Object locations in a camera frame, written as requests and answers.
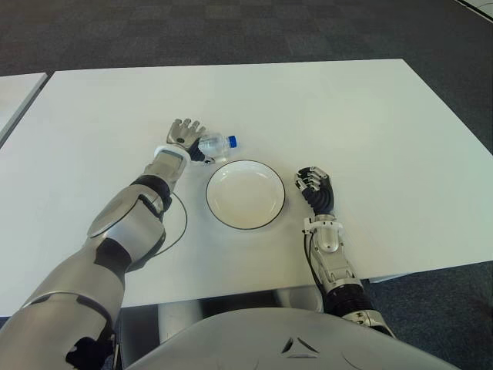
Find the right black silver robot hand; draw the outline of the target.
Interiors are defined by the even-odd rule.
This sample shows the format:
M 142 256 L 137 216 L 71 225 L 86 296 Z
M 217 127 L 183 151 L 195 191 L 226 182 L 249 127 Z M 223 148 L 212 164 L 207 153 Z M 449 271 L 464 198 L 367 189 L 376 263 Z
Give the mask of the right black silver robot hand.
M 330 177 L 316 166 L 298 170 L 294 183 L 315 215 L 332 214 L 334 210 L 334 191 Z

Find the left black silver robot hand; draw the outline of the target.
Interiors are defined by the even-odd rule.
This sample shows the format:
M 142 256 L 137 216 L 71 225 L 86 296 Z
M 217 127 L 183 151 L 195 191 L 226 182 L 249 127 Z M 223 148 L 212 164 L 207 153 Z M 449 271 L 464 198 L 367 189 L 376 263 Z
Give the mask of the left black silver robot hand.
M 206 127 L 199 121 L 175 119 L 166 137 L 166 143 L 185 150 L 192 161 L 206 164 L 215 160 L 204 154 L 199 148 L 200 139 L 206 134 Z

